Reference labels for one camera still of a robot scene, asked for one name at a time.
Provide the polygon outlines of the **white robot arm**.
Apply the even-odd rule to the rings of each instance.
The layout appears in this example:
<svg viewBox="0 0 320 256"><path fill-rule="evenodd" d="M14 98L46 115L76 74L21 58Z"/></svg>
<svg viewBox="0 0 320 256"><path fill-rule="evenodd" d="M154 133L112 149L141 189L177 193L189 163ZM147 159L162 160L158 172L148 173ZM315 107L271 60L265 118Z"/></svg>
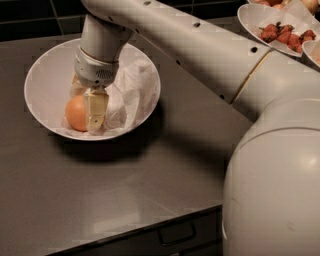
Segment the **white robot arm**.
<svg viewBox="0 0 320 256"><path fill-rule="evenodd" d="M320 256L320 75L157 0L81 0L76 71L86 86L136 32L254 120L230 160L224 256Z"/></svg>

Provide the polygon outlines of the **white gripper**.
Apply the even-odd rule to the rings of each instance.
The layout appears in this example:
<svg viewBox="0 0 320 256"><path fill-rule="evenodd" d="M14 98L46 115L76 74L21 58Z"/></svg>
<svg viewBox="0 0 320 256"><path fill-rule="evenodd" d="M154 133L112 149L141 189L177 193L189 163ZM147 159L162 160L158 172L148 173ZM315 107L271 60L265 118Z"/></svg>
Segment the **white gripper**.
<svg viewBox="0 0 320 256"><path fill-rule="evenodd" d="M95 132L104 123L109 102L109 95L103 87L108 87L114 82L119 62L109 63L97 60L78 47L75 53L74 69L69 94L71 98L84 94L87 130Z"/></svg>

